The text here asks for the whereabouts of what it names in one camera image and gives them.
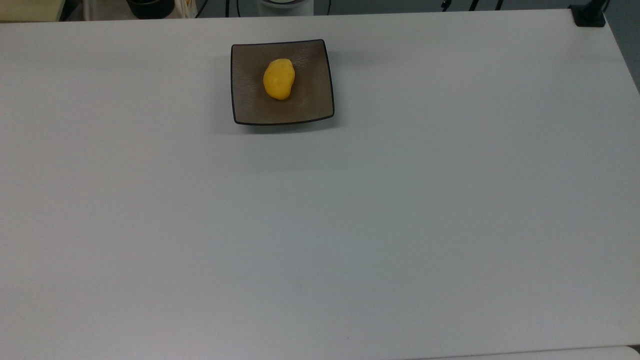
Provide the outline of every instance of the cable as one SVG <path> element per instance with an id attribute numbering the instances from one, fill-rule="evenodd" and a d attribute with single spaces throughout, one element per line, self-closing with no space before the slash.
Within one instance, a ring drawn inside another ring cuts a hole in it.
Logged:
<path id="1" fill-rule="evenodd" d="M 204 0 L 204 3 L 202 3 L 202 7 L 200 8 L 198 13 L 196 14 L 196 19 L 200 17 L 200 14 L 202 13 L 202 10 L 204 10 L 204 7 L 207 6 L 208 2 L 209 2 L 209 0 Z"/>
<path id="2" fill-rule="evenodd" d="M 442 5 L 440 5 L 440 7 L 442 8 L 442 12 L 447 11 L 447 9 L 451 6 L 451 0 L 444 0 L 442 1 Z"/>

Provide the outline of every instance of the table surface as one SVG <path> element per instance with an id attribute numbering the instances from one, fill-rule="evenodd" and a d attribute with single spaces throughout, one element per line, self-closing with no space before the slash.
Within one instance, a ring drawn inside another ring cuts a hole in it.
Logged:
<path id="1" fill-rule="evenodd" d="M 640 354 L 630 347 L 609 347 L 448 357 L 447 360 L 640 360 Z"/>
<path id="2" fill-rule="evenodd" d="M 568 10 L 0 24 L 0 357 L 640 343 L 640 97 Z M 232 44 L 335 116 L 234 124 Z"/>

